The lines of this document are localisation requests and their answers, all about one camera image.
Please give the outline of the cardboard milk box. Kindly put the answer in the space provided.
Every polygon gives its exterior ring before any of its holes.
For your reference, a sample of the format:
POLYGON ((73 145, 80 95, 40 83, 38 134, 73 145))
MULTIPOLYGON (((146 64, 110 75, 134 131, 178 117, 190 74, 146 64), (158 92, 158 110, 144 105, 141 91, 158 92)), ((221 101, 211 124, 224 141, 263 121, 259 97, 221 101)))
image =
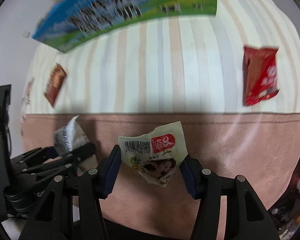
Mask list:
POLYGON ((32 38, 66 53, 130 24, 162 17, 217 13, 217 0, 57 0, 32 38))

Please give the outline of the small red snack packet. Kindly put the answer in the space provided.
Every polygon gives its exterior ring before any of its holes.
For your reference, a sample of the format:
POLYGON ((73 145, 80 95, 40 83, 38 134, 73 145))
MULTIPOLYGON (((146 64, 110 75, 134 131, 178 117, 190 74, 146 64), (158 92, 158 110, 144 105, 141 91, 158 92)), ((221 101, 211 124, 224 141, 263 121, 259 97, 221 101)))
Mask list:
POLYGON ((279 93, 276 55, 278 47, 243 47, 246 72, 244 103, 247 106, 269 100, 279 93))

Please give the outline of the silver white snack packet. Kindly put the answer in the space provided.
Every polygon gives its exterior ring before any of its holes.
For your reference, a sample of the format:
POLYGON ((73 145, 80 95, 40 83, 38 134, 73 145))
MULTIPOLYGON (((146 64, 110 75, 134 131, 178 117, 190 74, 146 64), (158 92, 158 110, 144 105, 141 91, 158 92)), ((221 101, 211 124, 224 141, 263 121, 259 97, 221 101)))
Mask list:
POLYGON ((89 139, 74 116, 65 126, 53 133, 53 146, 62 157, 89 143, 89 139))

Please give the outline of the brown snack packet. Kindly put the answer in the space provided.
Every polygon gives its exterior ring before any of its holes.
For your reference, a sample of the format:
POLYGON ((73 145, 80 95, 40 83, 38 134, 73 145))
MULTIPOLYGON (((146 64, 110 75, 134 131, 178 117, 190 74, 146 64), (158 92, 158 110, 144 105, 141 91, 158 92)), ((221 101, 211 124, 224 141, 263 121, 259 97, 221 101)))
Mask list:
POLYGON ((52 108, 55 107, 58 94, 66 77, 66 71, 60 64, 56 63, 50 74, 49 80, 46 84, 45 92, 43 94, 52 108))

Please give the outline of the small cream snack sachet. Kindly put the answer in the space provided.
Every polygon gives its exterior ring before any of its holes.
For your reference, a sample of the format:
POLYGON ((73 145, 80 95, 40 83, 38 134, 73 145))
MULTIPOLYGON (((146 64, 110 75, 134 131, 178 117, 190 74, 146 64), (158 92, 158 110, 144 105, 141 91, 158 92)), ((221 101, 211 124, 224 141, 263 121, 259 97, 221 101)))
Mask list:
POLYGON ((156 127, 138 137, 118 138, 122 161, 149 184, 166 187, 188 156, 181 122, 156 127))

